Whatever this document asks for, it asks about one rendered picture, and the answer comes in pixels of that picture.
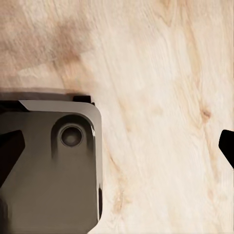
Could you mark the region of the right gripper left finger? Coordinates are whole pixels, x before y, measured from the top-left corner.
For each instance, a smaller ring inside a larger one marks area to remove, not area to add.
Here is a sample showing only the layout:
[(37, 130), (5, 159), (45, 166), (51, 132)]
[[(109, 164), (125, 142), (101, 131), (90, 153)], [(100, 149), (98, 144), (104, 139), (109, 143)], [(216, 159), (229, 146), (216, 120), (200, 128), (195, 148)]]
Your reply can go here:
[(0, 188), (25, 149), (22, 130), (0, 135)]

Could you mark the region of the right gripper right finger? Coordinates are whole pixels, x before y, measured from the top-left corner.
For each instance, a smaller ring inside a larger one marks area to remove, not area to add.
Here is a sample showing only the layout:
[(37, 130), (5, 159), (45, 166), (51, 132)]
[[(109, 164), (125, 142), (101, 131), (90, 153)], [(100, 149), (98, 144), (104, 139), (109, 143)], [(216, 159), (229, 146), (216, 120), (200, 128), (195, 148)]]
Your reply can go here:
[(223, 130), (218, 146), (234, 169), (234, 131)]

